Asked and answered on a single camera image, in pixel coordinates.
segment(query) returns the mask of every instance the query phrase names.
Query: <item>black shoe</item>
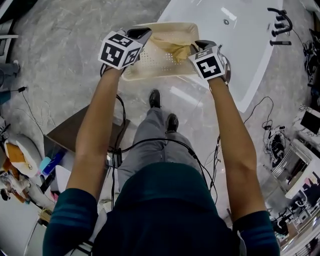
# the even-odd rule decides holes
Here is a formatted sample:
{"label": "black shoe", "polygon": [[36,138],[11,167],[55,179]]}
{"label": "black shoe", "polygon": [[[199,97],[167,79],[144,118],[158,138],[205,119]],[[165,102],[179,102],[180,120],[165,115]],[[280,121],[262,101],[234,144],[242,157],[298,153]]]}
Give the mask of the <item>black shoe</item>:
{"label": "black shoe", "polygon": [[160,92],[157,89],[154,89],[151,92],[150,98],[149,98],[150,108],[158,108],[160,109]]}
{"label": "black shoe", "polygon": [[171,113],[166,120],[166,125],[167,132],[176,132],[179,126],[178,117],[175,114]]}

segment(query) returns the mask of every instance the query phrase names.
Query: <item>wire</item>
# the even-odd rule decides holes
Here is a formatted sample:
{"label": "wire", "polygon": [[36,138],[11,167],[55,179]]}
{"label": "wire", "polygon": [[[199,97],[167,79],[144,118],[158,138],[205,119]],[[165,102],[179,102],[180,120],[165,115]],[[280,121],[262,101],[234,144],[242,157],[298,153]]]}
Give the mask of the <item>wire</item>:
{"label": "wire", "polygon": [[[108,71],[108,70],[110,70],[112,68],[113,67],[107,66],[106,64],[102,64],[101,69],[100,69],[100,77],[102,77],[103,74],[106,71]],[[216,199],[215,199],[215,204],[216,204],[217,200],[218,200],[218,192],[217,192],[217,189],[216,189],[216,186],[215,186],[214,179],[216,178],[216,173],[217,172],[213,171],[213,176],[211,176],[209,171],[206,169],[206,167],[201,164],[201,162],[200,162],[199,158],[197,157],[197,155],[195,154],[195,152],[188,145],[186,145],[185,143],[183,143],[181,141],[178,141],[178,140],[169,139],[169,138],[149,138],[149,139],[141,140],[141,141],[133,144],[132,146],[130,146],[130,147],[124,149],[124,150],[119,150],[117,148],[120,136],[123,133],[123,131],[125,130],[125,127],[126,127],[126,109],[125,109],[125,104],[124,104],[123,100],[121,99],[121,97],[118,94],[116,95],[116,98],[120,101],[120,103],[122,105],[123,115],[122,115],[122,128],[121,128],[121,131],[118,133],[118,135],[116,137],[116,140],[115,140],[115,143],[114,143],[114,147],[113,147],[113,150],[112,150],[112,157],[111,157],[111,159],[112,159],[111,210],[114,209],[114,205],[115,205],[115,168],[116,168],[116,166],[115,166],[116,165],[115,153],[116,153],[116,151],[119,151],[120,153],[125,153],[125,152],[131,150],[132,148],[134,148],[135,146],[137,146],[137,145],[139,145],[141,143],[144,143],[144,142],[149,142],[149,141],[171,141],[171,142],[175,142],[175,143],[178,143],[178,144],[186,147],[188,149],[188,152],[191,154],[191,156],[197,160],[197,162],[198,162],[198,164],[200,166],[200,169],[201,169],[202,176],[203,176],[204,180],[206,180],[206,178],[205,178],[205,174],[204,174],[203,169],[205,169],[205,171],[209,175],[210,186],[208,186],[208,189],[209,189],[209,191],[211,191],[212,187],[214,188],[214,191],[215,191],[215,194],[216,194]],[[218,154],[214,155],[214,160],[217,160],[217,163],[221,162],[220,159],[218,159]]]}
{"label": "wire", "polygon": [[297,33],[294,29],[292,29],[292,31],[293,31],[293,32],[297,35],[297,37],[299,38],[299,40],[300,40],[300,42],[301,42],[301,44],[302,44],[302,47],[305,48],[305,44],[302,42],[302,40],[301,40],[300,36],[298,35],[298,33]]}
{"label": "wire", "polygon": [[41,128],[40,128],[40,125],[38,124],[38,122],[37,122],[37,120],[36,120],[36,118],[35,118],[34,114],[33,114],[33,113],[32,113],[32,111],[31,111],[31,107],[30,107],[30,105],[29,105],[29,103],[28,103],[28,101],[27,101],[27,99],[26,99],[26,97],[25,97],[25,95],[24,95],[24,91],[22,91],[22,96],[23,96],[23,98],[24,98],[24,100],[25,100],[26,104],[27,104],[27,105],[28,105],[28,107],[29,107],[30,113],[31,113],[31,115],[32,115],[32,117],[33,117],[33,119],[34,119],[34,121],[35,121],[35,124],[36,124],[36,125],[38,126],[38,128],[40,129],[40,131],[41,131],[42,135],[44,135],[43,131],[42,131],[42,130],[41,130]]}
{"label": "wire", "polygon": [[[54,119],[52,118],[52,115],[51,115],[51,107],[50,107],[50,105],[49,105],[49,103],[48,103],[47,101],[45,101],[45,103],[47,103],[47,105],[48,105],[48,107],[49,107],[49,116],[48,116],[48,117],[50,118],[53,126],[56,128],[56,127],[57,127],[57,126],[56,126],[56,123],[55,123],[55,121],[54,121]],[[22,111],[23,113],[25,113],[25,114],[28,116],[28,118],[31,119],[31,121],[32,121],[33,123],[35,123],[35,124],[38,123],[38,125],[44,126],[44,118],[43,118],[43,112],[42,112],[42,109],[43,109],[43,108],[44,108],[44,106],[42,105],[41,110],[40,110],[40,112],[41,112],[41,122],[35,121],[30,115],[28,115],[28,113],[27,113],[24,109],[15,108],[14,110],[20,110],[20,111]]]}
{"label": "wire", "polygon": [[[266,145],[266,143],[265,143],[265,136],[266,136],[267,127],[269,127],[269,126],[272,127],[272,125],[273,125],[273,121],[272,121],[271,119],[269,119],[269,118],[270,118],[270,115],[271,115],[271,113],[272,113],[272,110],[274,109],[274,101],[273,101],[269,96],[265,96],[257,105],[254,106],[254,108],[253,108],[250,116],[243,122],[243,124],[246,124],[246,122],[253,116],[253,114],[254,114],[255,109],[257,108],[257,106],[260,105],[260,104],[264,101],[264,99],[266,99],[266,98],[269,98],[269,99],[271,100],[271,102],[272,102],[272,107],[271,107],[270,113],[269,113],[268,116],[267,116],[267,121],[263,122],[261,126],[262,126],[262,128],[264,129],[264,135],[263,135],[263,139],[262,139],[262,140],[263,140],[263,143],[264,143],[263,152],[264,152],[265,154],[270,155],[270,153],[268,152],[267,145]],[[216,190],[216,187],[215,187],[214,183],[215,183],[215,181],[216,181],[216,176],[217,176],[217,164],[218,164],[218,163],[221,163],[221,160],[218,159],[218,154],[220,153],[220,148],[221,148],[221,147],[220,147],[220,135],[219,135],[218,138],[217,138],[217,141],[216,141],[215,150],[208,155],[208,157],[207,157],[207,159],[206,159],[206,161],[205,161],[205,164],[204,164],[205,166],[207,166],[207,165],[209,165],[209,164],[211,164],[211,163],[213,162],[213,177],[212,177],[210,186],[213,185],[214,190],[215,190],[215,193],[216,193],[217,199],[216,199],[215,202],[217,202],[217,200],[218,200],[218,193],[217,193],[217,190]],[[214,154],[214,155],[213,155],[213,159],[207,164],[207,161],[208,161],[209,157],[210,157],[212,154]]]}
{"label": "wire", "polygon": [[[113,67],[108,66],[106,64],[102,64],[101,69],[100,69],[100,77],[103,76],[103,74],[110,70],[113,69]],[[125,104],[124,101],[122,100],[122,98],[117,94],[116,98],[120,101],[121,105],[122,105],[122,128],[120,130],[120,132],[118,133],[115,143],[114,143],[114,147],[113,147],[113,151],[112,151],[112,187],[111,187],[111,209],[114,209],[114,205],[115,205],[115,168],[116,168],[116,160],[115,160],[115,153],[117,151],[117,145],[118,145],[118,141],[120,139],[121,134],[124,132],[125,127],[126,127],[126,109],[125,109]]]}
{"label": "wire", "polygon": [[216,200],[215,200],[215,204],[217,203],[217,200],[218,200],[218,193],[217,193],[217,189],[216,189],[216,186],[214,184],[214,178],[213,176],[210,175],[209,171],[206,169],[206,167],[204,167],[199,158],[197,157],[196,153],[192,150],[191,147],[189,147],[187,144],[181,142],[181,141],[178,141],[178,140],[175,140],[175,139],[171,139],[171,138],[147,138],[147,139],[143,139],[143,140],[140,140],[138,141],[137,143],[133,144],[132,146],[126,148],[126,149],[123,149],[121,150],[121,153],[125,153],[125,152],[128,152],[129,150],[133,149],[134,147],[136,147],[137,145],[141,144],[141,143],[144,143],[144,142],[153,142],[153,141],[169,141],[169,142],[175,142],[175,143],[178,143],[182,146],[184,146],[189,154],[194,158],[196,159],[196,161],[198,162],[199,166],[200,166],[200,169],[201,169],[201,172],[202,172],[202,176],[203,178],[205,178],[205,174],[204,174],[204,171],[203,169],[205,169],[205,171],[207,172],[207,174],[209,175],[209,178],[210,178],[210,185],[208,186],[208,189],[209,191],[211,191],[212,188],[214,188],[215,190],[215,193],[216,193]]}

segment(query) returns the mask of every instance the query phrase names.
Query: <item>forearm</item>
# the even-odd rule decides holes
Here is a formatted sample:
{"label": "forearm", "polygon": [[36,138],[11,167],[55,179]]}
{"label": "forearm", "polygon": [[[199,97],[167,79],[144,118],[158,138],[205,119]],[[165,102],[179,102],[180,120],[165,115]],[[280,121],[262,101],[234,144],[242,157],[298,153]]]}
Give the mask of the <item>forearm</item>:
{"label": "forearm", "polygon": [[77,155],[106,156],[120,75],[112,68],[100,79],[76,138]]}
{"label": "forearm", "polygon": [[99,198],[114,118],[121,70],[111,69],[100,79],[77,134],[75,161],[67,188]]}
{"label": "forearm", "polygon": [[233,221],[265,211],[254,144],[222,79],[210,80],[220,130],[226,185]]}
{"label": "forearm", "polygon": [[257,156],[253,141],[241,119],[226,84],[220,78],[209,81],[219,124],[225,166],[256,171]]}

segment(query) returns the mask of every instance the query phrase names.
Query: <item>gray pants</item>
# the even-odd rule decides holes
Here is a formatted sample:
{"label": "gray pants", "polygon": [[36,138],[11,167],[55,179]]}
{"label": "gray pants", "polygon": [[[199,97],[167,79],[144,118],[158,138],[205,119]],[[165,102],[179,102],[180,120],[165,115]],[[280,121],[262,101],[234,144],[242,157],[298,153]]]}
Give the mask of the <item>gray pants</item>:
{"label": "gray pants", "polygon": [[[192,149],[189,140],[180,133],[170,132],[166,134],[164,113],[156,107],[147,112],[145,120],[142,121],[135,133],[133,144],[153,138],[176,140]],[[202,174],[197,160],[190,155],[183,145],[164,140],[146,141],[132,148],[118,168],[119,191],[126,181],[143,167],[158,162],[186,164]]]}

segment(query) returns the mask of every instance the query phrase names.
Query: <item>beige plastic basket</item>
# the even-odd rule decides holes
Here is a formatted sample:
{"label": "beige plastic basket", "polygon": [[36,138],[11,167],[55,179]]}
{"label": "beige plastic basket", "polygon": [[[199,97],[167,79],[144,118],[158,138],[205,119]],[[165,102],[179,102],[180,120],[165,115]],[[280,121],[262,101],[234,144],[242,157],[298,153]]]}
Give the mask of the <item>beige plastic basket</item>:
{"label": "beige plastic basket", "polygon": [[[152,29],[153,36],[172,43],[185,42],[191,44],[199,40],[198,27],[194,23],[149,23],[140,26]],[[192,74],[196,74],[196,72],[188,59],[178,63],[174,61],[171,53],[165,52],[149,40],[144,46],[144,51],[140,54],[140,60],[134,65],[128,66],[122,78],[126,81],[132,81]]]}

